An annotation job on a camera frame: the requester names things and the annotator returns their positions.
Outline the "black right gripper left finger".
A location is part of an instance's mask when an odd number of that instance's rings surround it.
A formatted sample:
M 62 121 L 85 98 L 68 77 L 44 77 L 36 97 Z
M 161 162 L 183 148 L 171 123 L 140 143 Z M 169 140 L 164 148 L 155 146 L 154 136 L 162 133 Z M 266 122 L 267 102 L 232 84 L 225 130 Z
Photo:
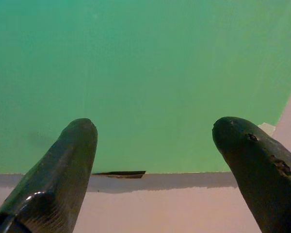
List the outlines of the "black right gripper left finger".
M 97 149 L 88 118 L 70 122 L 0 206 L 0 233 L 71 233 Z

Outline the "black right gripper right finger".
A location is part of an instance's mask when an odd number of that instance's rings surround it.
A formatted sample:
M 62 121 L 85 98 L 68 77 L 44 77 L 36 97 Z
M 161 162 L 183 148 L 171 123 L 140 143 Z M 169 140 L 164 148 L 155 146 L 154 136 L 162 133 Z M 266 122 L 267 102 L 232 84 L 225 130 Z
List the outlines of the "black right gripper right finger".
M 263 233 L 291 233 L 291 152 L 254 123 L 218 119 L 213 141 Z

